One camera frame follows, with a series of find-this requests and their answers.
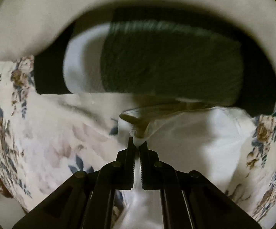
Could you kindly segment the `floral bed blanket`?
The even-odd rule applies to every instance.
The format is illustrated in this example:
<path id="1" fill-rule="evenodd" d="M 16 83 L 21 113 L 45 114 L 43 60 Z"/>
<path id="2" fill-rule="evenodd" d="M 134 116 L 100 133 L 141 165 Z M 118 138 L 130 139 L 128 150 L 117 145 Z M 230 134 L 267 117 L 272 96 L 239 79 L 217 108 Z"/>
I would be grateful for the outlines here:
<path id="1" fill-rule="evenodd" d="M 76 171 L 98 171 L 115 160 L 129 138 L 119 139 L 122 113 L 210 109 L 128 94 L 39 95 L 33 70 L 32 56 L 0 62 L 0 178 L 26 211 Z M 276 203 L 276 108 L 271 116 L 250 118 L 255 128 L 225 194 L 262 221 Z"/>

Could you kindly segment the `white t-shirt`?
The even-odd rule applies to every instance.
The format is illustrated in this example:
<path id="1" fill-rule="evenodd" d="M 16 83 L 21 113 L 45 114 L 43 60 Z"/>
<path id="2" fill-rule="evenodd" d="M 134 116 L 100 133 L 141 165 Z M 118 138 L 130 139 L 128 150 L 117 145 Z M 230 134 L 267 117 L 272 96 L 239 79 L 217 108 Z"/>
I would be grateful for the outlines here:
<path id="1" fill-rule="evenodd" d="M 139 147 L 147 143 L 160 161 L 175 170 L 200 172 L 225 194 L 244 143 L 255 126 L 239 109 L 171 111 L 164 106 L 130 110 L 119 116 L 119 139 Z M 121 228 L 164 228 L 160 192 L 142 187 L 138 152 L 132 200 Z"/>

